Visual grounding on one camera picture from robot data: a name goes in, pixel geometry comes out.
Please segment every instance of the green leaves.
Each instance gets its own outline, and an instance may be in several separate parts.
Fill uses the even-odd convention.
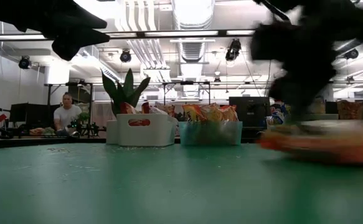
[[[111,108],[115,116],[120,114],[121,103],[128,103],[131,106],[136,107],[139,97],[141,96],[142,92],[148,87],[149,81],[151,81],[151,78],[145,78],[136,89],[133,89],[134,78],[131,69],[129,69],[126,74],[125,83],[123,84],[123,86],[118,81],[116,81],[115,84],[112,79],[108,78],[103,73],[103,71],[101,71],[101,74],[103,86],[105,91],[109,94],[109,97],[111,98]]]

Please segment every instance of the teal plastic bin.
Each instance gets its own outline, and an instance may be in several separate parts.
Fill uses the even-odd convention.
[[[183,146],[239,146],[242,122],[180,122],[179,132]]]

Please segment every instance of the white t-shirt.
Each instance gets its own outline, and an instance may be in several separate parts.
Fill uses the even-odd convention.
[[[63,106],[54,111],[54,119],[59,119],[62,128],[70,125],[70,122],[77,119],[77,116],[82,113],[80,107],[72,105],[71,108],[65,109]]]

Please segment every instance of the white plastic bin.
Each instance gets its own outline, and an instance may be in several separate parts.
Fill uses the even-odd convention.
[[[176,125],[166,114],[118,114],[120,146],[169,146],[174,144]],[[148,119],[147,126],[130,126],[132,119]]]

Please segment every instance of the desk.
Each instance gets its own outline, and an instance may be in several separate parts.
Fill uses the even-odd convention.
[[[363,168],[255,144],[0,149],[0,223],[363,223]]]

